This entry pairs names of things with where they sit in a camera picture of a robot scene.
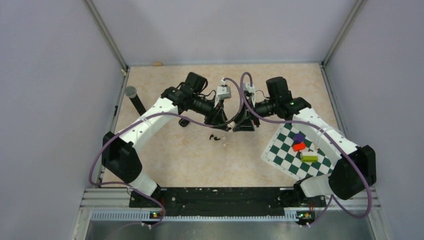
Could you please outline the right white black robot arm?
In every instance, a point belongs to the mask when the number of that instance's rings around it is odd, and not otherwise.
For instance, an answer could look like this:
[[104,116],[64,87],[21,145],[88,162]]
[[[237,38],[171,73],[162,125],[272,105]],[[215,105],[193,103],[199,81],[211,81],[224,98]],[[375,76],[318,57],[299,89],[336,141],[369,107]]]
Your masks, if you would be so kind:
[[319,117],[304,98],[294,98],[282,76],[268,79],[266,87],[269,97],[256,102],[253,82],[240,80],[239,92],[248,113],[268,123],[274,123],[269,117],[276,115],[280,124],[292,125],[311,140],[333,166],[331,173],[299,180],[293,192],[294,202],[307,206],[316,196],[334,195],[347,200],[361,191],[369,192],[377,182],[375,150],[346,139]]

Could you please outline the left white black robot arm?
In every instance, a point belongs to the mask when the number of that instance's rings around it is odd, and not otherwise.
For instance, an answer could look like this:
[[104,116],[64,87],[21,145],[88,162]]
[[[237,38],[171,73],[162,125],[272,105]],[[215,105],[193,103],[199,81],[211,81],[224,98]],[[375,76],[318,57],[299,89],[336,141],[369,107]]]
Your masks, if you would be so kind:
[[118,133],[109,132],[103,137],[101,164],[125,185],[141,192],[141,200],[149,207],[160,202],[158,184],[143,172],[139,151],[172,118],[185,111],[204,116],[206,127],[228,130],[224,114],[224,100],[231,98],[231,88],[226,80],[215,90],[213,99],[207,99],[202,91],[208,81],[190,72],[178,86],[164,90],[157,101],[135,122]]

